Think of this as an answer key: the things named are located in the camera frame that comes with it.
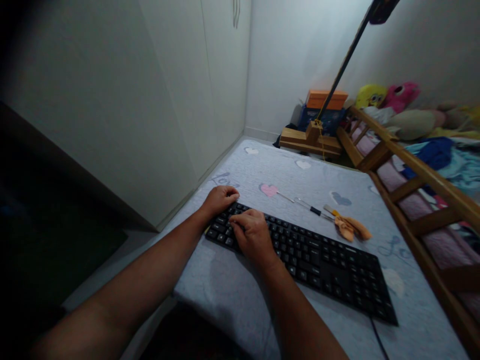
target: black pole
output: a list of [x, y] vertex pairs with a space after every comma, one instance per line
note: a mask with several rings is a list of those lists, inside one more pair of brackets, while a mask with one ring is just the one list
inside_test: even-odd
[[350, 48], [348, 49], [348, 52], [346, 53], [345, 58], [343, 59], [343, 63], [341, 64], [340, 70], [338, 71], [338, 74], [336, 75], [335, 81], [333, 82], [333, 86], [331, 87], [330, 93], [325, 99], [325, 102], [323, 103], [323, 106], [321, 107], [320, 113], [317, 116], [317, 119], [322, 121], [322, 116], [325, 113], [325, 110], [327, 110], [327, 106], [330, 103], [330, 100], [332, 99], [332, 96], [334, 95], [335, 89], [337, 88], [340, 79], [342, 78], [342, 75], [344, 74], [345, 69], [347, 68], [347, 65], [349, 64], [350, 58], [352, 57], [355, 48], [357, 47], [357, 44], [360, 41], [360, 37], [364, 33], [365, 28], [367, 27], [367, 24], [369, 23], [370, 19], [372, 18], [372, 15], [375, 13], [375, 10], [377, 10], [378, 6], [383, 0], [373, 0], [370, 7], [368, 8], [365, 17], [363, 18], [363, 21], [361, 22], [360, 26], [358, 27], [358, 30], [356, 32], [355, 38], [353, 39], [353, 42], [350, 45]]

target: wooden bed frame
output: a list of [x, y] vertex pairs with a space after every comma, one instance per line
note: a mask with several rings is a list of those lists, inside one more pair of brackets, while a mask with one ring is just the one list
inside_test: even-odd
[[[354, 119], [358, 120], [357, 123], [350, 132], [347, 132]], [[366, 126], [358, 138], [353, 140], [352, 134], [360, 123], [365, 123]], [[372, 151], [363, 156], [356, 145], [369, 129], [373, 130], [381, 141]], [[480, 292], [480, 264], [441, 270], [421, 239], [421, 236], [425, 234], [462, 220], [468, 222], [480, 234], [480, 206], [426, 163], [405, 150], [398, 144], [398, 138], [391, 135], [378, 122], [355, 106], [348, 109], [347, 124], [345, 128], [339, 127], [336, 134], [355, 167], [370, 175], [375, 183], [386, 207], [469, 356], [472, 359], [480, 359], [480, 324], [456, 296], [458, 292]], [[377, 169], [393, 155], [397, 155], [403, 160], [417, 176], [394, 191], [388, 192], [377, 175]], [[425, 184], [430, 185], [448, 203], [448, 207], [410, 221], [397, 204]]]

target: black keyboard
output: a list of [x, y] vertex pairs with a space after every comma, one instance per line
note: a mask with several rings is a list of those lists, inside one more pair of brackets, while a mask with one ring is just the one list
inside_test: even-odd
[[[229, 218], [248, 209], [234, 202], [212, 220], [207, 239], [241, 254]], [[273, 248], [295, 281], [398, 326], [378, 257], [268, 214], [265, 220]]]

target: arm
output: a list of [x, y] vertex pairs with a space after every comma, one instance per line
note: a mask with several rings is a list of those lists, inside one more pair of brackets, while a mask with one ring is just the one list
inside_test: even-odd
[[337, 339], [275, 254], [264, 214], [250, 209], [232, 216], [230, 224], [242, 252], [253, 263], [266, 285], [287, 358], [348, 359]]
[[209, 221], [238, 198], [234, 187], [215, 187], [198, 211], [66, 316], [33, 354], [40, 359], [119, 358], [172, 292]]

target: pink sheet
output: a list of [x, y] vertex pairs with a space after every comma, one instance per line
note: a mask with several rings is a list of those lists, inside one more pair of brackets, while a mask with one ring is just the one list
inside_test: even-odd
[[[365, 124], [362, 123], [353, 133], [352, 139], [355, 140], [364, 128]], [[364, 136], [356, 147], [365, 156], [375, 145], [372, 140]], [[382, 165], [378, 169], [377, 174], [389, 192], [407, 182], [407, 179], [395, 169], [392, 159]], [[418, 219], [434, 211], [418, 192], [406, 197], [398, 205], [409, 220]], [[480, 255], [456, 231], [449, 227], [425, 235], [422, 237], [422, 240], [440, 269], [480, 263]], [[470, 309], [476, 320], [480, 322], [480, 294], [459, 293], [458, 295]]]

